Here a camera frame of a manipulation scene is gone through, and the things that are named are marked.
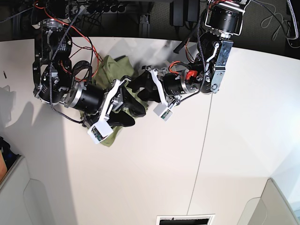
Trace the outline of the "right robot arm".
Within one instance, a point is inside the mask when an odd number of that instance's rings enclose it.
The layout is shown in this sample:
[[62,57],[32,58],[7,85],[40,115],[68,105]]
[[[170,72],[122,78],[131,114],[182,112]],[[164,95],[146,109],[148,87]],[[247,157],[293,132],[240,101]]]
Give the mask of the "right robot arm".
[[90,43],[91,60],[72,63],[75,46],[70,30],[80,33],[77,18],[86,14],[89,5],[76,0],[34,2],[33,17],[45,13],[37,22],[40,34],[35,38],[33,94],[49,104],[74,108],[81,114],[77,123],[91,127],[103,119],[110,128],[131,127],[135,118],[146,114],[146,107],[129,91],[134,69],[127,57],[118,60],[101,57]]

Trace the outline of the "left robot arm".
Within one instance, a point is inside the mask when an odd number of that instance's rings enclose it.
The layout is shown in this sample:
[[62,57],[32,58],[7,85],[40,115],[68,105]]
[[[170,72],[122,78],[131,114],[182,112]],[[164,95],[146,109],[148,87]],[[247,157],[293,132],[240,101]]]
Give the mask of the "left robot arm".
[[241,34],[248,0],[209,0],[200,13],[196,27],[196,56],[188,63],[174,61],[161,70],[144,66],[144,72],[127,87],[145,102],[155,101],[168,107],[199,93],[217,93],[225,74],[225,66],[233,41]]

